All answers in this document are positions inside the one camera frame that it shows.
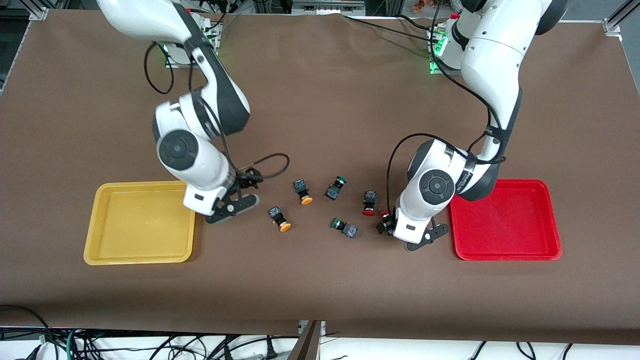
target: robotic arm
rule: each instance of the robotic arm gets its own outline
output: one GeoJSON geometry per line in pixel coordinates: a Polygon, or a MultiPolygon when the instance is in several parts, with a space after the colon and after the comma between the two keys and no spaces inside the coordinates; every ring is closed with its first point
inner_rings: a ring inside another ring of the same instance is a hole
{"type": "Polygon", "coordinates": [[[477,156],[439,140],[422,144],[409,165],[409,183],[396,204],[394,236],[408,243],[429,240],[429,221],[454,195],[473,201],[491,193],[513,129],[522,89],[520,64],[535,34],[548,31],[566,0],[463,0],[449,20],[440,66],[460,69],[467,86],[492,109],[477,156]]]}
{"type": "Polygon", "coordinates": [[[232,200],[240,188],[256,187],[259,173],[238,181],[237,169],[209,140],[244,128],[249,103],[231,80],[211,43],[187,10],[170,0],[98,0],[109,23],[125,35],[184,47],[207,78],[207,85],[156,108],[153,134],[158,158],[187,183],[183,204],[218,222],[259,203],[256,195],[232,200]]]}

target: brown table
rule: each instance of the brown table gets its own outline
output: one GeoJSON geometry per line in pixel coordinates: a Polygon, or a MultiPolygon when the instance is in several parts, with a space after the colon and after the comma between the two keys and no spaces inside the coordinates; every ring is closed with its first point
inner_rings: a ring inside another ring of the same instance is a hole
{"type": "MultiPolygon", "coordinates": [[[[620,41],[601,25],[558,25],[522,65],[500,176],[550,188],[564,254],[542,263],[462,261],[451,237],[409,254],[378,236],[362,194],[384,195],[396,142],[429,131],[468,144],[486,110],[429,75],[424,42],[329,15],[242,16],[225,30],[220,58],[252,107],[228,139],[235,162],[292,159],[257,191],[261,205],[203,224],[187,263],[85,264],[101,184],[172,178],[150,124],[157,104],[186,91],[187,70],[175,71],[170,95],[155,93],[142,71],[147,44],[99,12],[53,10],[31,24],[0,98],[0,302],[61,327],[287,334],[317,318],[341,336],[640,343],[640,101],[620,41]],[[349,183],[334,203],[321,193],[337,175],[349,183]],[[299,177],[315,195],[309,206],[293,192],[299,177]],[[273,205],[294,224],[287,233],[271,224],[273,205]],[[336,216],[358,238],[330,229],[336,216]]],[[[150,68],[166,85],[161,61],[150,68]]],[[[397,154],[393,199],[421,141],[397,154]]],[[[34,324],[15,316],[1,322],[34,324]]]]}

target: white floor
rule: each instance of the white floor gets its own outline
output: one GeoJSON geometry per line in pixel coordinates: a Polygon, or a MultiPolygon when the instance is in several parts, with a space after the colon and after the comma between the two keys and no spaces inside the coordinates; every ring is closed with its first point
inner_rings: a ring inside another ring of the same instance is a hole
{"type": "MultiPolygon", "coordinates": [[[[248,340],[263,338],[263,336],[242,336],[233,341],[230,347],[242,344],[248,340]]],[[[100,339],[95,342],[98,348],[155,348],[166,338],[111,338],[100,339]]],[[[183,345],[193,339],[191,336],[177,338],[174,345],[183,345]]],[[[223,336],[208,336],[203,338],[208,350],[211,351],[223,339],[223,336]]],[[[290,351],[296,340],[273,340],[276,352],[290,351]]],[[[24,359],[39,344],[38,340],[0,341],[0,360],[24,359]]],[[[393,339],[355,339],[355,338],[323,338],[320,346],[320,360],[334,360],[347,356],[345,360],[468,360],[473,356],[480,344],[478,341],[435,341],[435,340],[393,340],[393,339]]],[[[522,343],[523,349],[529,348],[522,343]]],[[[533,343],[536,352],[536,360],[560,360],[566,344],[560,343],[533,343]]],[[[195,352],[204,352],[197,341],[188,347],[195,352]]],[[[153,350],[144,351],[114,351],[103,352],[105,360],[149,360],[153,350]]],[[[240,348],[232,352],[235,360],[266,354],[264,341],[240,348]]],[[[156,355],[155,360],[170,358],[169,350],[162,350],[156,355]]],[[[177,360],[202,360],[203,356],[182,354],[177,360]]],[[[60,359],[66,359],[66,354],[60,351],[60,359]]],[[[478,360],[527,360],[518,352],[515,343],[488,342],[478,356],[478,360]]],[[[640,346],[619,345],[581,345],[576,344],[569,351],[566,360],[638,360],[640,359],[640,346]]],[[[55,360],[55,354],[51,344],[44,345],[37,360],[55,360]]]]}

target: red tray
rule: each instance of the red tray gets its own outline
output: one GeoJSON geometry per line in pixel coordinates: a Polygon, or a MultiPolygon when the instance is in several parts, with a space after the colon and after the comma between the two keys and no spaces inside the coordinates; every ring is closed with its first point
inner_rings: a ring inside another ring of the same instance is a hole
{"type": "Polygon", "coordinates": [[[562,255],[551,197],[540,180],[499,179],[491,195],[450,203],[456,253],[463,260],[557,260],[562,255]]]}

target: teal cable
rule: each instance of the teal cable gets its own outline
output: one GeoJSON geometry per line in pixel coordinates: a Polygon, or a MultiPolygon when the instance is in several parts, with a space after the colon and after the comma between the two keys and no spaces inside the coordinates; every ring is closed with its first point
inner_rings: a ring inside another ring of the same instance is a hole
{"type": "Polygon", "coordinates": [[[69,336],[67,336],[67,360],[71,359],[71,341],[74,339],[74,334],[78,331],[77,329],[71,330],[69,336]]]}

